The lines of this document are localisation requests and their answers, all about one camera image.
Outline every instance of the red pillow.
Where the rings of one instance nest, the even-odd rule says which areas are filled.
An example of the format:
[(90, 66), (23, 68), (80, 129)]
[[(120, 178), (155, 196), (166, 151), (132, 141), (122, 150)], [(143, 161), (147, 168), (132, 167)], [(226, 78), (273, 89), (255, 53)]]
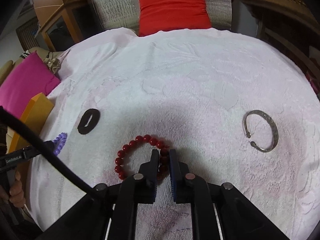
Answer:
[(177, 29), (209, 29), (205, 0), (139, 0), (139, 36)]
[(39, 93), (47, 96), (59, 84), (60, 80), (33, 52), (11, 71), (0, 86), (0, 106), (20, 118), (32, 97)]

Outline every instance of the pink pillow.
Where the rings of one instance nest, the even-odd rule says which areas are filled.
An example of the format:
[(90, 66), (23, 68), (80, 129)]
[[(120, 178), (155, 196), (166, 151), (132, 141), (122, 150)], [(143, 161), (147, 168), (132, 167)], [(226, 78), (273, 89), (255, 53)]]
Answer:
[(0, 86), (0, 106), (20, 118), (32, 97), (41, 92), (47, 96), (59, 84), (60, 80), (33, 52), (11, 71)]

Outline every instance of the human hand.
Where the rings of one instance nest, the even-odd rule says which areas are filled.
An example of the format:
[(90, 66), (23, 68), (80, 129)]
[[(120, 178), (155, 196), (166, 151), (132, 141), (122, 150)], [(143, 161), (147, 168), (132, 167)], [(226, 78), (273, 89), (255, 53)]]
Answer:
[(15, 207), (22, 208), (26, 203), (26, 199), (24, 198), (24, 192), (22, 190), (20, 172), (16, 171), (15, 178), (16, 181), (10, 188), (11, 196), (9, 197), (5, 190), (0, 186), (0, 198), (10, 201)]

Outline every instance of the metal rivet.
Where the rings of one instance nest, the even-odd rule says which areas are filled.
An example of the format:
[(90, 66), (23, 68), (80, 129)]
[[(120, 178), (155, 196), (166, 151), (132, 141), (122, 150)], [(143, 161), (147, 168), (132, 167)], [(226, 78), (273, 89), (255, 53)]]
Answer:
[(106, 187), (107, 187), (106, 184), (104, 184), (104, 183), (99, 183), (99, 184), (97, 184), (97, 185), (95, 186), (95, 189), (98, 190), (98, 191), (102, 191), (102, 190), (105, 190)]
[(233, 185), (230, 183), (230, 182), (225, 182), (223, 183), (223, 187), (226, 189), (226, 190), (230, 190), (233, 188)]
[(134, 174), (133, 178), (134, 178), (135, 180), (143, 179), (143, 174), (141, 174), (141, 173)]
[(186, 179), (194, 179), (196, 176), (193, 173), (187, 173), (185, 177)]

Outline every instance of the fleece towel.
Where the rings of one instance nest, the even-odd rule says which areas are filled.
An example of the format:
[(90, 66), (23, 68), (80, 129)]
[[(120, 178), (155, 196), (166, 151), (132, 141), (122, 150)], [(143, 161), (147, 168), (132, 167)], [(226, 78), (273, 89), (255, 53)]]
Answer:
[[(136, 135), (164, 138), (191, 172), (210, 183), (234, 184), (290, 239), (305, 240), (320, 219), (320, 104), (303, 73), (266, 43), (228, 31), (176, 30), (137, 37), (116, 29), (76, 44), (61, 55), (61, 84), (42, 139), (68, 133), (59, 158), (91, 186), (119, 183), (114, 159)], [(76, 127), (89, 108), (101, 118), (89, 134)], [(259, 109), (279, 131), (243, 116)], [(144, 145), (125, 159), (137, 172), (149, 160)], [(84, 193), (38, 156), (29, 174), (29, 205), (42, 229)], [(192, 239), (190, 207), (176, 205), (169, 178), (154, 205), (140, 205), (136, 239)]]

